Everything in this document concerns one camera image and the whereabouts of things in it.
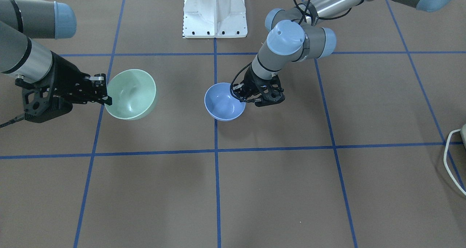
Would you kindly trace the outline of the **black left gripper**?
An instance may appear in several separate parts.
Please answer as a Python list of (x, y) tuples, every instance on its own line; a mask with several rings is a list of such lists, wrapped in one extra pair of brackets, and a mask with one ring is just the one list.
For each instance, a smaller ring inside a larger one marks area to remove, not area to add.
[[(234, 84), (236, 78), (244, 70), (246, 70), (246, 73), (244, 75), (243, 81), (241, 81), (240, 84)], [(243, 67), (243, 69), (241, 69), (238, 74), (235, 75), (233, 81), (231, 82), (231, 96), (240, 102), (254, 103), (254, 99), (259, 96), (253, 80), (254, 74), (255, 73), (252, 71), (250, 66)]]

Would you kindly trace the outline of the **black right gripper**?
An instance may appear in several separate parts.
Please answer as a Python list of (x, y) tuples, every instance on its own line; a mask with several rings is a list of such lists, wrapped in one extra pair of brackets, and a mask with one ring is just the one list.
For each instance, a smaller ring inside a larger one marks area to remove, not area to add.
[(106, 74), (91, 76), (81, 72), (76, 65), (63, 57), (52, 54), (51, 68), (45, 75), (55, 77), (55, 95), (73, 104), (97, 102), (111, 106), (112, 97), (107, 94)]

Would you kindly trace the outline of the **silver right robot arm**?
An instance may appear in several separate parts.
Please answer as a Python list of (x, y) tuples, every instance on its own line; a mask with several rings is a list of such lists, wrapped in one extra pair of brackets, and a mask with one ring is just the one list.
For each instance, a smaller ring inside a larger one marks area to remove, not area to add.
[(76, 34), (73, 9), (47, 0), (1, 0), (1, 74), (31, 92), (67, 103), (112, 104), (105, 74), (91, 76), (37, 39), (69, 39)]

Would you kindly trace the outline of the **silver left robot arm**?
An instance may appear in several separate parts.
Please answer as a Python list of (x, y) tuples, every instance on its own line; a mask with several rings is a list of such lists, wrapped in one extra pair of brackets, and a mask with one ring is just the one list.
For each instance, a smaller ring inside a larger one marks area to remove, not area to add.
[[(267, 14), (268, 35), (251, 63), (244, 79), (231, 82), (229, 92), (242, 103), (257, 107), (279, 104), (285, 100), (279, 72), (289, 62), (329, 56), (336, 49), (333, 30), (318, 27), (322, 21), (340, 19), (352, 8), (374, 0), (307, 0), (294, 2), (288, 10), (273, 9)], [(419, 11), (438, 11), (452, 0), (391, 0)]]

